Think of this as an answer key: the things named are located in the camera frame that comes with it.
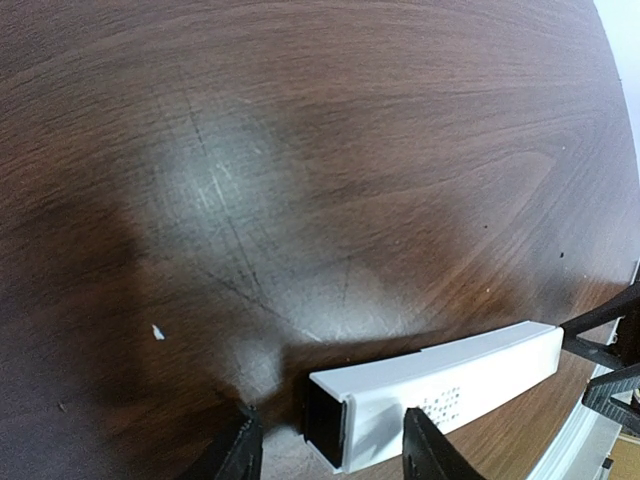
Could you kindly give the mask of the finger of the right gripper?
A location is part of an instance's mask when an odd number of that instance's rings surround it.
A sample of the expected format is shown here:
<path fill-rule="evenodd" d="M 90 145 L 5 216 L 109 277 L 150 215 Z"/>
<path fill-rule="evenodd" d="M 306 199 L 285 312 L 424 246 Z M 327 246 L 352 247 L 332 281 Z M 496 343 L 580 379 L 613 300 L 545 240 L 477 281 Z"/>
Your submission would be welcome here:
<path fill-rule="evenodd" d="M 627 287 L 604 304 L 562 323 L 562 349 L 612 370 L 624 368 L 625 362 L 611 347 L 581 338 L 580 334 L 624 318 L 638 309 L 639 288 Z"/>
<path fill-rule="evenodd" d="M 616 398 L 639 387 L 639 368 L 626 367 L 592 379 L 582 397 L 582 404 L 614 421 L 632 433 L 639 432 L 639 413 L 630 402 Z"/>

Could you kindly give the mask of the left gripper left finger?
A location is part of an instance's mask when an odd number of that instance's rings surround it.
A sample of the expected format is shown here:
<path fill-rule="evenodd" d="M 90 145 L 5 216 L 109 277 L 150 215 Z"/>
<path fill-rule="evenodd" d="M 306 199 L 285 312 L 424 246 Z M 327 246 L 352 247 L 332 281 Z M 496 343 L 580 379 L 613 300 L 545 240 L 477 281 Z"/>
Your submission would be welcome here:
<path fill-rule="evenodd" d="M 259 479 L 263 426 L 253 407 L 240 406 L 233 421 L 200 458 L 198 479 Z"/>

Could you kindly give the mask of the white remote control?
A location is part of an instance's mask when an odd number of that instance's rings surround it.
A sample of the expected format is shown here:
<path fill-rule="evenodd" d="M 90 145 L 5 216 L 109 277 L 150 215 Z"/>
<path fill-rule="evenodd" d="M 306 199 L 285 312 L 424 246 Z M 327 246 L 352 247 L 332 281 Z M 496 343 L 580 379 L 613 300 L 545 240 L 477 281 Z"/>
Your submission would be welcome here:
<path fill-rule="evenodd" d="M 417 352 L 310 374 L 303 436 L 335 473 L 402 450 L 403 418 L 419 408 L 448 434 L 558 369 L 564 332 L 524 321 Z"/>

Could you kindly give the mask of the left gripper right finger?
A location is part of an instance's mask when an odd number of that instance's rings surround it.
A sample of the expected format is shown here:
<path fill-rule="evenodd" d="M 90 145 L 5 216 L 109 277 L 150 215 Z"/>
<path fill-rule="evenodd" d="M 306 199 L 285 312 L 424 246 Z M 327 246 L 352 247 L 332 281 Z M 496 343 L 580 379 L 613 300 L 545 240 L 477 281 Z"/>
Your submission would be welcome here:
<path fill-rule="evenodd" d="M 484 480 L 420 408 L 404 415 L 405 480 Z"/>

